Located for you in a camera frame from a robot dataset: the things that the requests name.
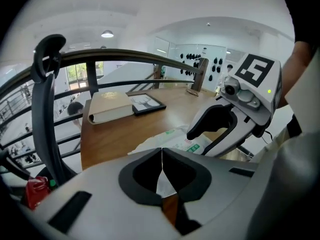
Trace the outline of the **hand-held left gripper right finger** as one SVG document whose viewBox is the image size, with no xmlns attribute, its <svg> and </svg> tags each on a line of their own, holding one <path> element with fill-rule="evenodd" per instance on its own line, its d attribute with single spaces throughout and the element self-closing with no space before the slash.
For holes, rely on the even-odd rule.
<svg viewBox="0 0 320 240">
<path fill-rule="evenodd" d="M 178 195 L 170 236 L 266 236 L 261 200 L 268 167 L 163 148 L 163 170 Z"/>
</svg>

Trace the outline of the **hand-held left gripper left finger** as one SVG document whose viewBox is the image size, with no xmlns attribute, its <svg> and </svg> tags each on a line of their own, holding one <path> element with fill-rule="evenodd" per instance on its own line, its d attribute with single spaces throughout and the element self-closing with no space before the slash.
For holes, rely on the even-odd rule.
<svg viewBox="0 0 320 240">
<path fill-rule="evenodd" d="M 178 239 L 156 193 L 161 171 L 160 148 L 97 164 L 55 189 L 34 215 L 69 239 Z"/>
</svg>

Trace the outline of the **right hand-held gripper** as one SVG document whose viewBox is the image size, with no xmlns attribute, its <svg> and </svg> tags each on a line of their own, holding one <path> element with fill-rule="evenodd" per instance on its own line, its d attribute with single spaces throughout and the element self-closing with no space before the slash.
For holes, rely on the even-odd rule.
<svg viewBox="0 0 320 240">
<path fill-rule="evenodd" d="M 232 104 L 202 108 L 189 125 L 187 139 L 226 128 L 201 154 L 219 158 L 242 144 L 251 132 L 261 137 L 271 123 L 282 88 L 278 60 L 246 53 L 229 71 L 220 90 L 220 95 L 239 110 L 231 110 Z"/>
</svg>

